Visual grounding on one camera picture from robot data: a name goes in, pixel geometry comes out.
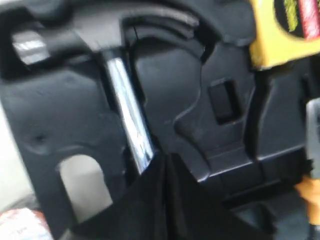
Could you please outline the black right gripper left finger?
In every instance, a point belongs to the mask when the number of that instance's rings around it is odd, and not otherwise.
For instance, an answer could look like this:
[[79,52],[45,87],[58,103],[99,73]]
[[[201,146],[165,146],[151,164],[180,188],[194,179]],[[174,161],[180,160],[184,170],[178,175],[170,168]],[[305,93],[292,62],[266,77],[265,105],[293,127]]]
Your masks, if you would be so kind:
[[158,154],[110,207],[72,228],[74,240],[166,240],[165,173],[167,157]]

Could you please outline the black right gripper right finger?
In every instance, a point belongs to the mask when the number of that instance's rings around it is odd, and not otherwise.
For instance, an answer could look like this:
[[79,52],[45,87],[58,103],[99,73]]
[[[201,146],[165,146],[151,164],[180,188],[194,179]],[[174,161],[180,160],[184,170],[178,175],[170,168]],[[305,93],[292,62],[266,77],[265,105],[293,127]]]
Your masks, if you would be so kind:
[[176,153],[167,155],[167,232],[170,240],[271,240],[222,207]]

